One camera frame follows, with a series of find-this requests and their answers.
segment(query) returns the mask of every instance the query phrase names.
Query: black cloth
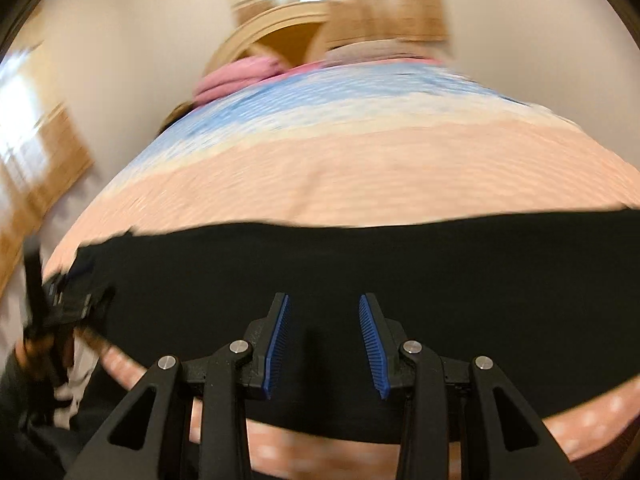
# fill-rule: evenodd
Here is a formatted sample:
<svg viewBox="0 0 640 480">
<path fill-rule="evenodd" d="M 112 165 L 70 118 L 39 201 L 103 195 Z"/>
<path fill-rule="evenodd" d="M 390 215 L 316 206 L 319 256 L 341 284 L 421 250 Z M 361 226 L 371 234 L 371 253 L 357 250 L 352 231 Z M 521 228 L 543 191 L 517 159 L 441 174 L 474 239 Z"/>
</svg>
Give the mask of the black cloth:
<svg viewBox="0 0 640 480">
<path fill-rule="evenodd" d="M 386 317 L 438 354 L 492 357 L 540 416 L 640 371 L 640 212 L 489 216 L 415 226 L 224 224 L 125 234 L 81 248 L 116 297 L 102 329 L 150 366 L 241 338 L 276 292 L 292 313 L 280 384 L 249 418 L 334 438 L 398 442 L 402 406 L 379 399 L 358 323 L 374 292 Z M 92 383 L 108 384 L 103 370 Z M 85 406 L 124 392 L 92 388 Z"/>
<path fill-rule="evenodd" d="M 112 398 L 119 398 L 121 388 L 115 386 Z M 36 406 L 46 387 L 27 377 L 18 366 L 14 352 L 9 355 L 0 378 L 0 472 L 3 479 L 60 480 L 113 409 L 113 403 L 92 405 L 88 401 L 82 413 L 71 418 L 70 430 L 46 426 L 30 415 L 30 407 Z"/>
</svg>

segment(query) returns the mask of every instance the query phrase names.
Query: bed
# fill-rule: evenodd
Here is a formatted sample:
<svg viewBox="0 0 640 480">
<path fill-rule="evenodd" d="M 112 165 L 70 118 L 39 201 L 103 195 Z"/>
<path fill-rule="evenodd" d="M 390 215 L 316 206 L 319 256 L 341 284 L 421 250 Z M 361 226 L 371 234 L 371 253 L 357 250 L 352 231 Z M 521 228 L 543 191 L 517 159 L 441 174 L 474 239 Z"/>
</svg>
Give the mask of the bed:
<svg viewBox="0 0 640 480">
<path fill-rule="evenodd" d="M 240 27 L 205 72 L 265 49 L 293 66 L 317 61 L 326 20 L 323 2 L 265 12 Z M 159 234 L 235 221 L 391 226 L 639 205 L 638 170 L 577 125 L 436 60 L 312 67 L 250 86 L 169 127 L 82 213 L 46 272 L 68 268 L 81 244 L 131 228 Z M 102 366 L 126 388 L 145 371 L 113 346 L 101 353 Z M 194 442 L 200 410 L 196 403 Z M 570 459 L 579 460 L 614 441 L 639 414 L 636 376 L 545 423 Z M 392 478 L 398 460 L 398 446 L 337 441 L 250 420 L 248 435 L 254 469 L 274 476 L 333 477 L 322 459 L 305 464 L 297 477 L 300 461 L 277 449 L 292 442 L 307 457 L 331 446 L 343 457 L 340 470 L 355 478 Z M 455 478 L 455 446 L 451 456 Z"/>
</svg>

